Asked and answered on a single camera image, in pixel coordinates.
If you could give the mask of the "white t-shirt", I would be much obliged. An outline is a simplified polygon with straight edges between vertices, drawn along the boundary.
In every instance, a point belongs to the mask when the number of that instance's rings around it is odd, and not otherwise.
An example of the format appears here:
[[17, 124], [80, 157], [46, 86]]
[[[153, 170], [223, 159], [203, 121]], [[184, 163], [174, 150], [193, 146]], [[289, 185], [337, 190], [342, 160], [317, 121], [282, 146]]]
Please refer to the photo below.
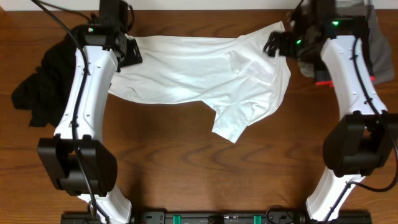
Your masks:
[[283, 29], [277, 22], [237, 38], [139, 37], [142, 63], [115, 74], [109, 92], [143, 104], [201, 101], [216, 113], [212, 131], [236, 142], [283, 102], [287, 61], [263, 51], [270, 34]]

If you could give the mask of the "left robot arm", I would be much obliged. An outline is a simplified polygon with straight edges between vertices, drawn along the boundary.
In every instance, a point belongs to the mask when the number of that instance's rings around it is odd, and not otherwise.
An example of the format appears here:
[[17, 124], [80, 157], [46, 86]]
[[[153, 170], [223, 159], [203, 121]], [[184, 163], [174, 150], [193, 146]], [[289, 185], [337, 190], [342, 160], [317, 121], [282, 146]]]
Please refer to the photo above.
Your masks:
[[103, 116], [114, 74], [142, 62], [128, 36], [134, 11], [122, 0], [101, 0], [99, 14], [69, 36], [76, 45], [75, 74], [66, 108], [51, 138], [37, 151], [56, 189], [84, 200], [85, 214], [62, 223], [133, 223], [132, 203], [116, 185], [116, 158], [103, 144]]

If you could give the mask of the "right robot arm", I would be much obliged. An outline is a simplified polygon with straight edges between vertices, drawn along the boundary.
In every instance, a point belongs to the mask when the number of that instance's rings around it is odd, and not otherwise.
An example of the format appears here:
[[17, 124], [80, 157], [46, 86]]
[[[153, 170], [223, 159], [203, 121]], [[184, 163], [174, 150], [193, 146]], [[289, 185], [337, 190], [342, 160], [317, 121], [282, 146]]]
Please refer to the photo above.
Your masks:
[[369, 53], [371, 7], [347, 13], [336, 1], [300, 1], [289, 31], [274, 31], [263, 50], [311, 63], [327, 72], [340, 119], [323, 142], [325, 170], [306, 200], [307, 223], [366, 223], [362, 215], [340, 216], [355, 187], [397, 152], [397, 115], [388, 112], [373, 85]]

